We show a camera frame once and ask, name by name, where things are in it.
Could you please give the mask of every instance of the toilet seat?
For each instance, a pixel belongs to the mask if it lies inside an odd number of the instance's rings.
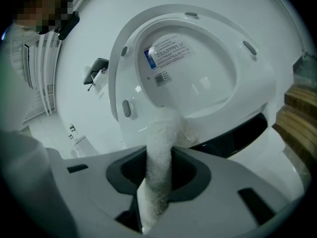
[[[181,53],[165,59],[164,42]],[[111,52],[108,89],[128,147],[145,143],[151,114],[161,106],[179,110],[199,142],[260,112],[268,125],[275,122],[274,72],[255,41],[222,15],[191,5],[153,7],[128,22]]]

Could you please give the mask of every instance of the white towel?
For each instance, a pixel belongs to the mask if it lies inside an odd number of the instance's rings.
[[[197,134],[175,110],[159,108],[148,125],[146,176],[138,191],[143,232],[147,233],[167,208],[171,191],[171,148],[190,147]]]

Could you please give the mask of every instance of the barcode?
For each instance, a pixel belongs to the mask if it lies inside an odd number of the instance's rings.
[[[159,74],[155,77],[155,80],[157,81],[157,84],[160,84],[164,81],[164,78],[161,74]]]

